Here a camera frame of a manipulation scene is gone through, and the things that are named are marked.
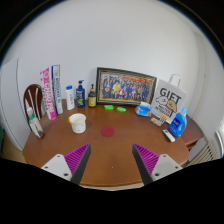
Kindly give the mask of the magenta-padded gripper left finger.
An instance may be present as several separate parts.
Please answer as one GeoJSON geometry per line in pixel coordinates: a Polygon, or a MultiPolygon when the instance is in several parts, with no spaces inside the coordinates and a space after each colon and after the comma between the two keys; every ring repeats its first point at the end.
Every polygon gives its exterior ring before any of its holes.
{"type": "Polygon", "coordinates": [[[90,154],[91,145],[85,144],[66,155],[56,154],[42,169],[79,185],[90,154]]]}

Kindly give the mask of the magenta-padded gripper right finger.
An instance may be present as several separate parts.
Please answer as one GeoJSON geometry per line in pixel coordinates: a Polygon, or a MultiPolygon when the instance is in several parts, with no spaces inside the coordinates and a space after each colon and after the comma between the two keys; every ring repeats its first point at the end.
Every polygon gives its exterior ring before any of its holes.
{"type": "Polygon", "coordinates": [[[132,154],[144,185],[148,185],[182,169],[169,155],[158,155],[138,144],[133,144],[132,154]]]}

